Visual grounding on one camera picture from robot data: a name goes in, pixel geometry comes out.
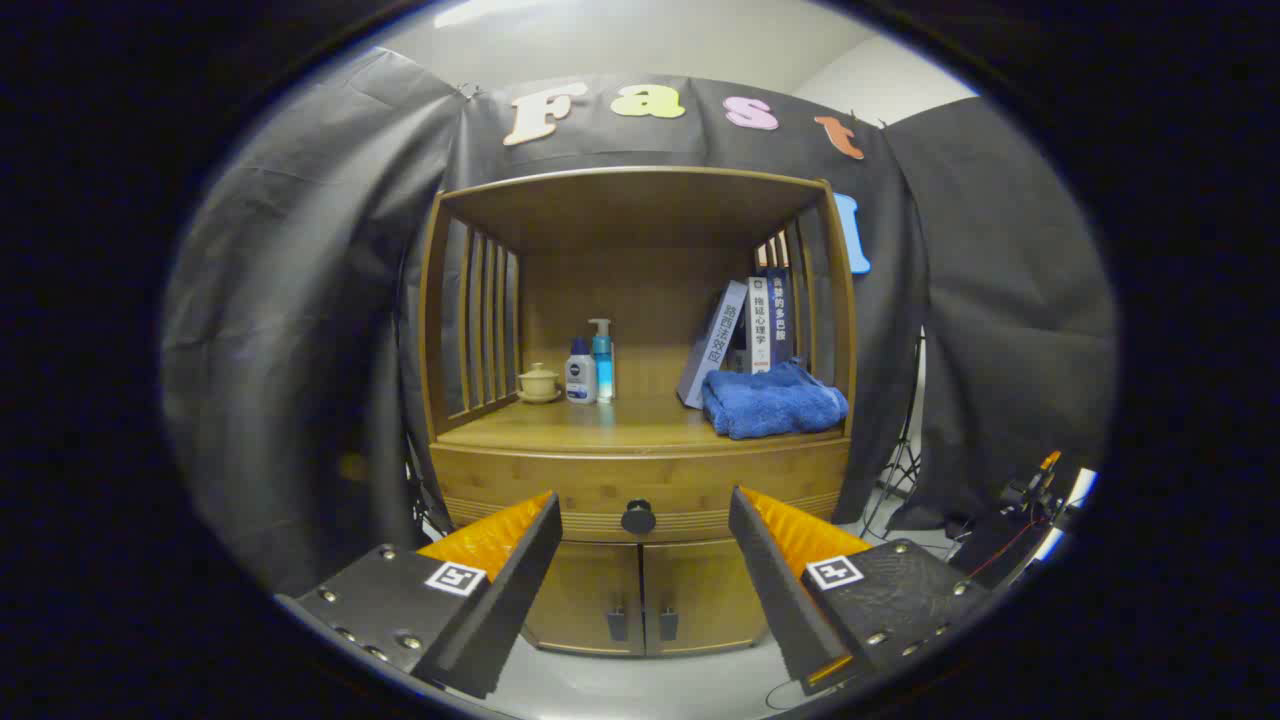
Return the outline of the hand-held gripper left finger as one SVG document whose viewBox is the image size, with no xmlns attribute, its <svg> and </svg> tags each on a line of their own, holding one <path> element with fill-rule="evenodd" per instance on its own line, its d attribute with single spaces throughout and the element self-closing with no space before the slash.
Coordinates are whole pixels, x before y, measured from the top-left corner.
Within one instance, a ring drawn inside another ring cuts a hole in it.
<svg viewBox="0 0 1280 720">
<path fill-rule="evenodd" d="M 561 543 L 545 491 L 421 548 L 384 543 L 276 602 L 378 673 L 484 698 L 498 684 Z"/>
</svg>

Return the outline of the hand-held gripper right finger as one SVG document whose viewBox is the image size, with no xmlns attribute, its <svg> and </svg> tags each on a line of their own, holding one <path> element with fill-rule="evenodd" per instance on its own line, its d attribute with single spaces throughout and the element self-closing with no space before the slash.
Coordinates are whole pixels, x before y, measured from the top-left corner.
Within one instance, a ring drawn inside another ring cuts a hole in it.
<svg viewBox="0 0 1280 720">
<path fill-rule="evenodd" d="M 869 544 L 744 486 L 728 523 L 783 665 L 808 694 L 899 673 L 991 602 L 987 588 L 909 539 Z"/>
</svg>

